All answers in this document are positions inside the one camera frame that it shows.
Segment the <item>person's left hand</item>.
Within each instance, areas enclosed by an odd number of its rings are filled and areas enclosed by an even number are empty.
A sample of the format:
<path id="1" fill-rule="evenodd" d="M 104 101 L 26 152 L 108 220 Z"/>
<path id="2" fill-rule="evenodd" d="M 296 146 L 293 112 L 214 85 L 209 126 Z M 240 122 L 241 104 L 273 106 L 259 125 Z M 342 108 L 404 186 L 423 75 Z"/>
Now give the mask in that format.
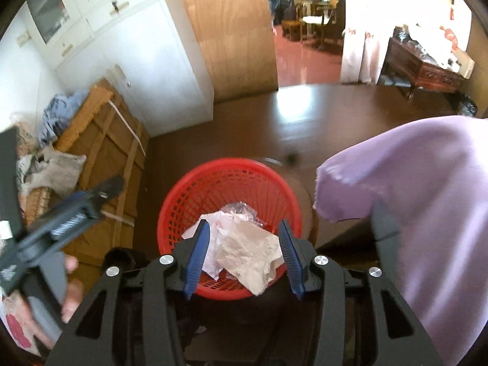
<path id="1" fill-rule="evenodd" d="M 65 296 L 57 315 L 66 325 L 76 312 L 84 297 L 84 286 L 76 278 L 67 282 Z M 39 340 L 48 350 L 52 350 L 59 336 L 54 336 L 39 324 L 39 318 L 33 315 L 30 303 L 23 294 L 13 293 L 17 320 L 33 337 Z"/>

